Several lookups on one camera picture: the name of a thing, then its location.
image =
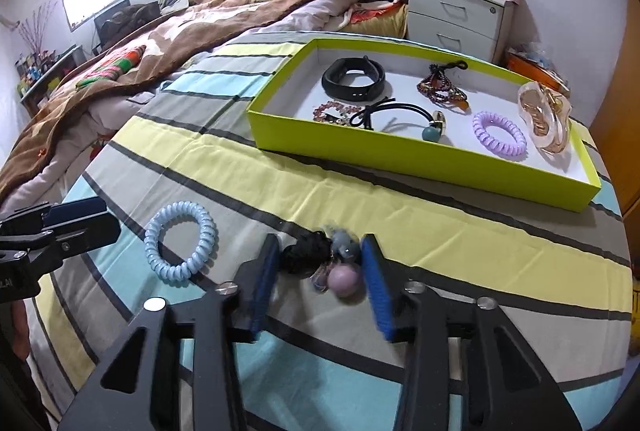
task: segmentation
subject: pink ball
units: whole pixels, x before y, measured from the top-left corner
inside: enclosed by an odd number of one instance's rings
[[[360,267],[340,263],[332,268],[327,280],[328,287],[338,297],[349,297],[360,285]]]

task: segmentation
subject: nightstand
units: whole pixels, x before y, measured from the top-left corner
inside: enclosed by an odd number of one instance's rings
[[[497,64],[514,7],[508,0],[409,0],[409,39]]]

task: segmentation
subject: striped bedsheet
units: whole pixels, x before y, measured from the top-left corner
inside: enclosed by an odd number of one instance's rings
[[[192,66],[101,152],[67,200],[98,195],[122,224],[108,248],[69,259],[27,302],[31,369],[56,418],[149,297],[196,299],[257,255],[266,233],[288,245],[327,223],[375,233],[385,254],[429,271],[443,295],[497,299],[559,382],[582,427],[612,407],[630,335],[632,280],[620,209],[588,130],[577,122],[602,179],[582,213],[490,192],[336,162],[264,153],[245,114],[268,78],[317,32],[243,36]],[[220,231],[213,264],[175,287],[150,270],[143,227],[178,200],[203,205]],[[164,239],[188,257],[197,226]],[[455,349],[453,339],[450,346]],[[318,295],[281,275],[267,329],[237,345],[250,425],[258,430],[388,431],[404,347],[386,343],[369,303]],[[182,349],[181,397],[190,400],[191,342]],[[460,367],[450,365],[450,429],[460,428]],[[190,429],[184,404],[183,428]]]

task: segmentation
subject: cable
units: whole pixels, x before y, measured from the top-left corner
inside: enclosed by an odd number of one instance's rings
[[[184,263],[172,267],[160,257],[158,238],[162,231],[162,226],[167,221],[175,220],[175,218],[182,216],[196,219],[200,226],[200,240],[196,250]],[[186,281],[191,275],[200,270],[209,259],[209,255],[213,252],[217,235],[218,231],[213,219],[204,207],[195,202],[175,202],[161,208],[146,226],[146,260],[160,279],[172,282]]]
[[[97,33],[98,33],[98,27],[97,27],[95,24],[94,24],[94,27],[95,27],[95,28],[94,28],[94,35],[92,35],[92,36],[91,36],[91,46],[89,46],[89,49],[90,49],[90,50],[93,50],[93,49],[94,49],[94,46],[95,46],[95,44],[94,44],[94,43],[95,43],[95,36],[96,36],[96,35],[97,35]]]

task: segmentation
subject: dried flower branch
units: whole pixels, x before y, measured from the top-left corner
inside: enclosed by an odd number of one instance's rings
[[[31,14],[31,19],[27,18],[18,26],[18,32],[20,37],[27,43],[29,49],[36,56],[39,56],[42,52],[42,40],[44,38],[44,32],[49,23],[51,13],[55,10],[57,3],[47,1],[44,5],[38,7],[38,12],[34,10]]]

